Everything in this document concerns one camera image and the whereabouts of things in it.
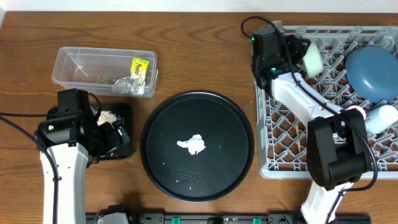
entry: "white cup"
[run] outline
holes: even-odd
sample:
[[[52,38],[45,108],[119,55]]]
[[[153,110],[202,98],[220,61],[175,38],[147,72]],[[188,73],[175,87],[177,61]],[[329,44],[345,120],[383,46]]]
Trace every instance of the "white cup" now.
[[[366,130],[379,134],[398,120],[398,111],[391,105],[383,105],[366,113],[370,117],[365,122]]]

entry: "wooden table surface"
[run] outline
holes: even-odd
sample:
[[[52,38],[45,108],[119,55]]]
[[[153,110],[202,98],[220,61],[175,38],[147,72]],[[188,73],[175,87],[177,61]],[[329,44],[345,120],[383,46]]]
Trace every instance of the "wooden table surface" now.
[[[257,153],[243,182],[227,196],[208,203],[187,203],[167,196],[148,178],[139,140],[151,112],[164,100],[190,90],[220,93],[237,103],[256,125],[250,70],[250,41],[240,29],[248,13],[163,12],[8,12],[0,35],[0,111],[46,113],[57,105],[51,74],[64,46],[151,50],[158,56],[159,78],[152,98],[100,96],[103,103],[126,102],[133,108],[135,153],[104,161],[86,171],[86,211],[128,203],[135,212],[261,214],[298,210],[310,180],[266,180],[259,175]],[[396,14],[262,13],[286,25],[398,26]],[[247,30],[262,23],[252,21]],[[42,118],[11,118],[33,133]],[[35,145],[0,124],[1,223],[42,223],[44,180]],[[356,186],[365,185],[361,181]],[[366,192],[348,193],[339,213],[368,213],[374,223],[394,223],[398,181],[379,180]]]

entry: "gray dish rack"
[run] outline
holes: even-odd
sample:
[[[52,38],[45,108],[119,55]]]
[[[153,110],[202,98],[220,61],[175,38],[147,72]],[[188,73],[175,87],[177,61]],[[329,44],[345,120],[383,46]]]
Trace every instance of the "gray dish rack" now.
[[[387,104],[372,104],[361,98],[349,85],[344,66],[345,58],[354,50],[374,45],[397,54],[398,27],[350,26],[284,26],[285,35],[310,39],[318,45],[324,61],[324,71],[314,78],[299,72],[326,99],[347,108],[358,105],[365,111]],[[307,139],[303,124],[282,103],[270,99],[264,90],[256,89],[257,148],[259,172],[267,179],[310,179],[307,171]],[[388,104],[398,108],[398,97]],[[379,179],[398,179],[398,123],[381,134],[368,133],[369,143],[377,159]],[[371,179],[372,172],[362,175]]]

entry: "white wall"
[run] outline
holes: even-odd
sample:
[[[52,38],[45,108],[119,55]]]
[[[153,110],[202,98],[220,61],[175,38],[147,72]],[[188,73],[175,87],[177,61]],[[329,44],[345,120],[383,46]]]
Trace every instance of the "white wall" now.
[[[5,11],[398,12],[398,0],[0,0]]]
[[[0,29],[2,25],[2,21],[4,20],[4,16],[6,15],[6,12],[0,7]]]

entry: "wire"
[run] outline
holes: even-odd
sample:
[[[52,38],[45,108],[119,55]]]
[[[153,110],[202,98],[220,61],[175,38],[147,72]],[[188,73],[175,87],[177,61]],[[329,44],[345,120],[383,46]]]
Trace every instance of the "wire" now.
[[[27,131],[22,129],[20,126],[14,124],[13,122],[9,121],[8,119],[0,116],[0,120],[4,121],[5,123],[9,124],[13,128],[17,129],[20,131],[22,134],[24,134],[26,137],[28,137],[30,140],[32,140],[37,147],[39,147],[40,151],[46,156],[46,158],[49,160],[54,178],[54,196],[53,196],[53,210],[52,210],[52,222],[53,224],[57,223],[57,213],[58,213],[58,172],[57,168],[55,167],[54,161],[50,157],[50,154],[45,150],[45,148],[36,140],[35,137],[33,137],[31,134],[29,134]]]
[[[315,96],[313,96],[310,92],[308,92],[308,91],[304,88],[304,86],[301,85],[300,81],[298,81],[298,80],[296,79],[296,77],[295,77],[295,75],[294,75],[294,73],[293,73],[294,66],[293,66],[293,63],[292,63],[291,56],[290,56],[289,48],[288,48],[288,46],[287,46],[287,44],[286,44],[286,40],[283,38],[282,33],[281,33],[280,30],[275,26],[275,24],[273,24],[271,21],[269,21],[269,20],[267,20],[267,19],[265,19],[265,18],[263,18],[263,17],[261,17],[261,16],[251,16],[251,17],[248,17],[248,18],[246,18],[245,20],[243,20],[242,23],[241,23],[241,31],[242,31],[243,35],[245,35],[246,37],[251,38],[251,37],[250,37],[249,35],[247,35],[247,33],[245,33],[245,31],[244,31],[244,23],[245,23],[246,21],[250,20],[250,19],[260,19],[260,20],[262,20],[262,21],[268,23],[270,26],[272,26],[272,28],[275,29],[275,32],[276,32],[276,34],[278,35],[278,37],[279,37],[280,39],[282,39],[282,43],[283,43],[284,49],[285,49],[285,51],[286,51],[287,63],[288,63],[288,66],[289,66],[289,68],[290,68],[290,72],[291,72],[291,74],[292,74],[292,78],[293,78],[294,82],[296,83],[296,85],[297,85],[298,87],[300,87],[300,88],[303,90],[303,92],[304,92],[305,94],[307,94],[311,99],[313,99],[315,102],[317,102],[323,109],[325,109],[325,110],[329,111],[331,114],[335,115],[335,116],[336,116],[337,118],[339,118],[342,122],[344,122],[345,125],[347,125],[347,127],[349,127],[351,130],[353,130],[353,131],[359,136],[359,138],[362,140],[362,142],[365,143],[365,145],[366,145],[368,151],[370,152],[371,160],[372,160],[372,165],[373,165],[373,177],[372,177],[372,180],[370,181],[370,183],[368,183],[368,185],[366,185],[366,186],[364,186],[364,187],[358,187],[358,188],[354,188],[354,189],[341,189],[341,190],[338,192],[338,196],[336,197],[335,201],[333,202],[332,207],[330,208],[330,211],[329,211],[328,214],[327,214],[326,223],[328,223],[329,218],[330,218],[331,214],[333,213],[333,211],[335,210],[338,201],[340,200],[340,198],[341,198],[342,196],[344,196],[344,193],[345,193],[345,192],[367,190],[367,189],[370,189],[370,188],[376,183],[376,181],[377,181],[377,172],[378,172],[378,170],[377,170],[376,158],[374,157],[373,151],[372,151],[372,149],[371,149],[371,147],[370,147],[370,145],[369,145],[369,143],[368,143],[368,140],[361,134],[361,132],[358,130],[358,128],[357,128],[356,126],[354,126],[354,125],[353,125],[350,121],[348,121],[344,116],[342,116],[341,114],[338,114],[336,111],[334,111],[334,110],[332,110],[331,108],[329,108],[329,107],[327,106],[326,103],[322,103],[318,98],[316,98]]]
[[[1,113],[1,116],[16,116],[16,117],[26,117],[26,118],[35,118],[35,117],[54,117],[55,114],[10,114],[10,113]]]
[[[102,105],[101,105],[100,100],[99,100],[94,94],[92,94],[92,93],[88,93],[88,94],[89,94],[90,96],[92,96],[92,97],[95,99],[95,101],[97,101],[97,104],[98,104],[98,110],[97,110],[97,113],[95,113],[95,116],[94,116],[94,119],[95,119],[95,121],[97,122],[98,119],[99,119],[100,116],[101,116]]]

